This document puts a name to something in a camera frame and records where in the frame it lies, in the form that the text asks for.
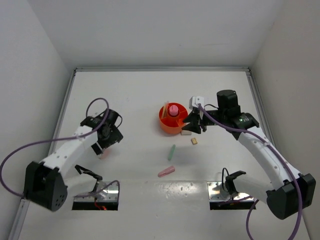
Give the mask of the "green highlighter pen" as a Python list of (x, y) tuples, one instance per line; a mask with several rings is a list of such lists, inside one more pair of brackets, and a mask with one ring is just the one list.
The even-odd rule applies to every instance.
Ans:
[(173, 144), (170, 151), (169, 151), (169, 154), (168, 154), (168, 157), (167, 157), (167, 160), (168, 161), (171, 161), (172, 158), (173, 158), (173, 155), (174, 155), (174, 152), (175, 152), (175, 149), (176, 149), (176, 145)]

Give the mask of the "grey eraser block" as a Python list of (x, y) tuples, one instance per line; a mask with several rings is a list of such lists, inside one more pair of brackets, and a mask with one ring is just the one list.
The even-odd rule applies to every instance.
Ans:
[(180, 133), (182, 136), (190, 136), (192, 133), (190, 131), (183, 130)]

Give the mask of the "yellow thin pen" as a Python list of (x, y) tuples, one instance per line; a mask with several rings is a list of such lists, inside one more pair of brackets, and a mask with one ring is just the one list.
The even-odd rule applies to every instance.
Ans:
[(162, 114), (161, 114), (161, 119), (163, 119), (164, 117), (166, 117), (166, 114), (167, 114), (167, 105), (168, 103), (165, 102), (163, 107), (162, 107)]

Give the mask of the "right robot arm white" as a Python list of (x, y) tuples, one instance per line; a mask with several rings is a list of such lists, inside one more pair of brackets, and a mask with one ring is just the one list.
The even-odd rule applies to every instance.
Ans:
[(312, 204), (316, 180), (311, 174), (302, 174), (293, 167), (265, 136), (258, 121), (241, 111), (234, 90), (220, 90), (216, 94), (216, 110), (205, 110), (204, 98), (189, 100), (190, 114), (183, 120), (183, 130), (201, 134), (208, 126), (220, 126), (241, 143), (255, 158), (269, 178), (261, 182), (239, 170), (225, 177), (222, 184), (229, 196), (246, 193), (267, 204), (280, 220)]

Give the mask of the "metal base plate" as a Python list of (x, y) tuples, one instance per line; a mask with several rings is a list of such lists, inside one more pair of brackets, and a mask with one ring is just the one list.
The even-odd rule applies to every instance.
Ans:
[(117, 203), (119, 196), (120, 182), (118, 180), (98, 181), (93, 191), (80, 193), (73, 198), (73, 201), (93, 203), (96, 200), (98, 203)]
[(230, 195), (222, 187), (221, 181), (208, 181), (207, 182), (208, 197), (210, 202), (242, 202), (242, 201), (254, 201), (255, 199), (246, 193), (233, 193)]

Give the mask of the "pink highlighter pen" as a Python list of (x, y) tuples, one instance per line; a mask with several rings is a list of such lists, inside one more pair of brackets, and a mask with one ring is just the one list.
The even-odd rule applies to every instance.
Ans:
[(162, 178), (162, 177), (167, 176), (167, 175), (169, 175), (171, 173), (174, 173), (175, 170), (176, 170), (175, 167), (172, 165), (172, 166), (160, 171), (157, 176), (159, 178)]

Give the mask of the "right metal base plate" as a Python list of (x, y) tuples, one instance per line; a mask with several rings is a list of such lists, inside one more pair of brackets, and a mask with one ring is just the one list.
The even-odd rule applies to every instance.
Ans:
[(208, 181), (207, 182), (208, 197), (210, 202), (242, 202), (242, 201), (254, 201), (255, 199), (246, 193), (233, 193), (230, 195), (222, 187), (221, 181)]

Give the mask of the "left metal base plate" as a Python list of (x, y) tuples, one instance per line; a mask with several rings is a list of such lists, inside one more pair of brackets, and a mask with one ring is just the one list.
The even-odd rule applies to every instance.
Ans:
[(80, 193), (73, 198), (73, 201), (93, 203), (96, 200), (98, 203), (117, 203), (119, 196), (120, 182), (118, 180), (98, 181), (93, 191)]

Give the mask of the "red thin pen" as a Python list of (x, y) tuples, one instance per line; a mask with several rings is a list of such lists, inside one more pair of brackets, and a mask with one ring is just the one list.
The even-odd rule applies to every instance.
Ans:
[(168, 114), (168, 108), (169, 108), (169, 101), (166, 101), (167, 102), (167, 112), (166, 112), (166, 116)]

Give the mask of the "tan small eraser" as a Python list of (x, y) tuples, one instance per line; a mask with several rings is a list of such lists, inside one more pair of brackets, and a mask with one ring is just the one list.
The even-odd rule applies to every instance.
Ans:
[(191, 143), (192, 143), (193, 145), (197, 145), (197, 144), (198, 144), (198, 141), (197, 141), (197, 139), (196, 139), (195, 137), (193, 137), (193, 138), (191, 138)]

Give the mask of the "orange round divided container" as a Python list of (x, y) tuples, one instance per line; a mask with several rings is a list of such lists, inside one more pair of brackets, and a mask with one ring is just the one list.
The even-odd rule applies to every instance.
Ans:
[(185, 123), (183, 123), (183, 120), (188, 116), (188, 111), (183, 105), (177, 102), (169, 102), (169, 107), (171, 105), (178, 106), (179, 114), (175, 117), (172, 117), (168, 115), (168, 112), (167, 112), (167, 116), (164, 118), (161, 118), (162, 108), (163, 108), (162, 106), (158, 113), (159, 125), (160, 125), (160, 128), (165, 133), (171, 134), (171, 135), (177, 135), (182, 131), (182, 127), (185, 126)]

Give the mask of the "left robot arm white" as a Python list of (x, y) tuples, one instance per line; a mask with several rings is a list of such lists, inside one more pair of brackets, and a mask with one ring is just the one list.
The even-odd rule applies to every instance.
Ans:
[(100, 157), (107, 148), (123, 139), (115, 125), (120, 117), (112, 109), (86, 117), (72, 139), (39, 163), (31, 162), (25, 171), (24, 198), (55, 212), (68, 196), (96, 197), (107, 188), (102, 176), (76, 162), (88, 149)]

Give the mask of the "pink capped clear tube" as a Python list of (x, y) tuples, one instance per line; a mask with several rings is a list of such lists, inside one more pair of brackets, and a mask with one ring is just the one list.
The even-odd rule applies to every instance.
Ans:
[(176, 117), (179, 115), (179, 108), (177, 105), (171, 105), (168, 108), (168, 115), (170, 115), (171, 117)]

